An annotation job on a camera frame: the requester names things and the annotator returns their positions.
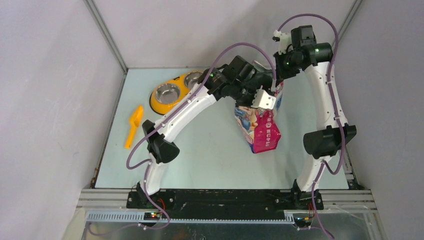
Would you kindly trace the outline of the colourful cat food bag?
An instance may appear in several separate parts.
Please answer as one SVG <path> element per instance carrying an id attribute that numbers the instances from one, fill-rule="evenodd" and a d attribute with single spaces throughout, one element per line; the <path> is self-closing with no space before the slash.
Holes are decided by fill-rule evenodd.
<path id="1" fill-rule="evenodd" d="M 275 92 L 276 103 L 273 109 L 252 108 L 235 102 L 234 116 L 251 151 L 254 154 L 273 151 L 281 138 L 276 124 L 277 111 L 282 101 L 283 82 L 277 82 Z"/>

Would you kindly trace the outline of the yellow double pet bowl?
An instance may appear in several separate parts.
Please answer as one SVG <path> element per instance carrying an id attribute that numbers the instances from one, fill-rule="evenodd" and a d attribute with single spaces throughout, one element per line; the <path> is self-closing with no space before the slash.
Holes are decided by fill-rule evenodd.
<path id="1" fill-rule="evenodd" d="M 190 92 L 202 74 L 190 71 L 158 85 L 150 95 L 150 108 L 159 115 L 167 114 Z"/>

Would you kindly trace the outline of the yellow plastic food scoop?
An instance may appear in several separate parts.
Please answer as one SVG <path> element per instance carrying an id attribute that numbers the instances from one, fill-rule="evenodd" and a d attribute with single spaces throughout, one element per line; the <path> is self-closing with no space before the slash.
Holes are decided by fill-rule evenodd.
<path id="1" fill-rule="evenodd" d="M 137 133 L 137 130 L 141 124 L 142 118 L 144 115 L 144 108 L 142 105 L 139 105 L 132 115 L 130 116 L 128 122 L 129 122 L 129 133 L 125 142 L 124 147 L 126 149 L 130 149 L 132 146 L 132 143 L 134 141 L 135 135 Z"/>

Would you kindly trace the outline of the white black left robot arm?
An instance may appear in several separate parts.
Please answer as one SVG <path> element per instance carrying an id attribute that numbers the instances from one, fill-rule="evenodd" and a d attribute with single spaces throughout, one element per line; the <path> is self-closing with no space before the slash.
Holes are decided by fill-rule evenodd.
<path id="1" fill-rule="evenodd" d="M 142 124 L 150 163 L 138 201 L 145 208 L 156 206 L 168 164 L 180 153 L 174 141 L 198 114 L 226 97 L 235 100 L 238 107 L 272 109 L 276 102 L 274 92 L 272 70 L 249 63 L 239 55 L 229 64 L 206 69 L 170 112 L 155 122 L 146 120 Z"/>

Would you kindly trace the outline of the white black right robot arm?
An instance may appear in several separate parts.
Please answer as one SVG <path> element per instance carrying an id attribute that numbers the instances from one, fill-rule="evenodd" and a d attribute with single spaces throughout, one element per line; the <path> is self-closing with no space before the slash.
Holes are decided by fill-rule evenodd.
<path id="1" fill-rule="evenodd" d="M 316 131 L 303 136 L 308 154 L 299 177 L 294 181 L 291 204 L 304 209 L 311 193 L 318 189 L 324 167 L 356 135 L 344 115 L 338 96 L 335 74 L 335 50 L 328 42 L 318 43 L 311 25 L 294 28 L 290 33 L 275 30 L 273 40 L 279 43 L 273 55 L 278 80 L 288 80 L 304 72 L 312 90 L 316 112 Z"/>

